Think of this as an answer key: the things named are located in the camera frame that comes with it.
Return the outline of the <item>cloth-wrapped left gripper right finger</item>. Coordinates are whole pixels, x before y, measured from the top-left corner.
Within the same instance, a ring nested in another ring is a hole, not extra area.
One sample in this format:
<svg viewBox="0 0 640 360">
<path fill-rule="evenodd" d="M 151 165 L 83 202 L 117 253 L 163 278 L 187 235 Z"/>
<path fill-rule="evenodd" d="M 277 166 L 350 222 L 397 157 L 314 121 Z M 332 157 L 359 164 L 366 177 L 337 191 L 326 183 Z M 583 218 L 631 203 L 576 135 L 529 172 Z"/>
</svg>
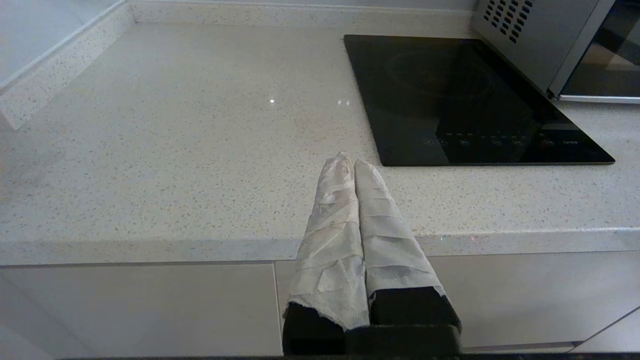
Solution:
<svg viewBox="0 0 640 360">
<path fill-rule="evenodd" d="M 380 172 L 358 160 L 354 173 L 372 323 L 461 326 L 444 286 Z"/>
</svg>

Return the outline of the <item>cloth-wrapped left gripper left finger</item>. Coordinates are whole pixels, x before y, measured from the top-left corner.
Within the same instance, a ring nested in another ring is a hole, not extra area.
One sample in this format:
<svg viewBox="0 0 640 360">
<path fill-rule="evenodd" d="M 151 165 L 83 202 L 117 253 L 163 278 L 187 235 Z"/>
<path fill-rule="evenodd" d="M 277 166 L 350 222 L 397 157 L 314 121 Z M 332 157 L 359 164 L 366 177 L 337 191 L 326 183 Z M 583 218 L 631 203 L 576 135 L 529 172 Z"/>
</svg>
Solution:
<svg viewBox="0 0 640 360">
<path fill-rule="evenodd" d="M 287 356 L 343 354 L 347 333 L 370 326 L 354 166 L 343 152 L 320 171 L 283 318 Z"/>
</svg>

